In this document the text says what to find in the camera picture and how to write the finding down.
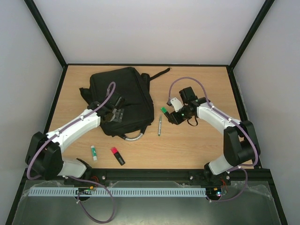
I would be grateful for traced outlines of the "green black highlighter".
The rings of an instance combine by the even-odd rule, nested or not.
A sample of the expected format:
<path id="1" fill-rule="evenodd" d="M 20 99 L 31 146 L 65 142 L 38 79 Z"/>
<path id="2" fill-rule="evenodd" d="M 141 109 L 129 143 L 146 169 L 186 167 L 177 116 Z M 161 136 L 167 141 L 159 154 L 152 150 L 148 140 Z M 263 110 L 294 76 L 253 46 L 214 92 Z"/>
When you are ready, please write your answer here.
<path id="1" fill-rule="evenodd" d="M 167 118 L 168 122 L 172 122 L 172 118 L 170 113 L 167 111 L 167 109 L 165 107 L 161 107 L 161 111 L 164 114 L 164 116 Z"/>

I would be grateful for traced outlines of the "black student backpack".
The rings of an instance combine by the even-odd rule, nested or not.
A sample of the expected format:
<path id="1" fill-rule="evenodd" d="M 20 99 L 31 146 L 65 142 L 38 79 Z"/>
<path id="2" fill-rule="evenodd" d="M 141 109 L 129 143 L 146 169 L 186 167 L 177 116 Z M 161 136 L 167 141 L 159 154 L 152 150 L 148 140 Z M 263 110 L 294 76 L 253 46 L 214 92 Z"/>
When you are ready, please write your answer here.
<path id="1" fill-rule="evenodd" d="M 135 82 L 138 80 L 136 74 L 139 72 L 134 67 L 125 67 L 108 72 L 93 74 L 90 77 L 89 88 L 80 88 L 82 98 L 90 105 L 93 102 L 102 103 L 112 88 L 109 86 L 111 82 L 116 83 L 113 93 L 121 95 L 125 101 L 122 105 L 124 115 L 122 122 L 102 123 L 100 127 L 108 136 L 118 136 L 125 141 L 137 141 L 143 135 L 136 129 L 136 123 L 131 125 L 134 116 L 145 114 L 148 110 L 143 109 L 141 112 L 136 110 L 145 102 L 145 98 L 141 96 L 141 87 L 136 87 Z"/>

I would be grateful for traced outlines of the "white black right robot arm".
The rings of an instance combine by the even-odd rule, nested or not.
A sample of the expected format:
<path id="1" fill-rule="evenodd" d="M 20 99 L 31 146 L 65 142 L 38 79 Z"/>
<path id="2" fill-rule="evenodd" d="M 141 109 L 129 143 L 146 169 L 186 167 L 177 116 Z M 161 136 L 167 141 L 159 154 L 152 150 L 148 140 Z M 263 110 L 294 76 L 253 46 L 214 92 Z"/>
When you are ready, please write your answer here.
<path id="1" fill-rule="evenodd" d="M 216 108 L 207 97 L 198 98 L 191 87 L 179 91 L 181 100 L 169 98 L 167 104 L 174 108 L 166 114 L 168 121 L 179 125 L 191 118 L 201 119 L 213 126 L 223 135 L 223 153 L 204 166 L 204 177 L 208 183 L 216 183 L 221 174 L 231 172 L 252 160 L 251 166 L 258 162 L 260 149 L 252 122 L 240 121 Z"/>

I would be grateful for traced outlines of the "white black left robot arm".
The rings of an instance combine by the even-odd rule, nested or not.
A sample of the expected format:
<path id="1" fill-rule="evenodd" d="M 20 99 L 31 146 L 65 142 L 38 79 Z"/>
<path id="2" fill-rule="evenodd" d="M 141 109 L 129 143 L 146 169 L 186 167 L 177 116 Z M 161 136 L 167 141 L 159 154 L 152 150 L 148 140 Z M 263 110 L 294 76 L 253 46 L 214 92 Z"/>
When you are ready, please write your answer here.
<path id="1" fill-rule="evenodd" d="M 88 165 L 80 159 L 64 158 L 62 153 L 82 135 L 115 119 L 125 99 L 118 93 L 109 94 L 102 102 L 93 102 L 73 120 L 46 134 L 35 133 L 25 159 L 29 180 L 56 176 L 80 178 Z"/>

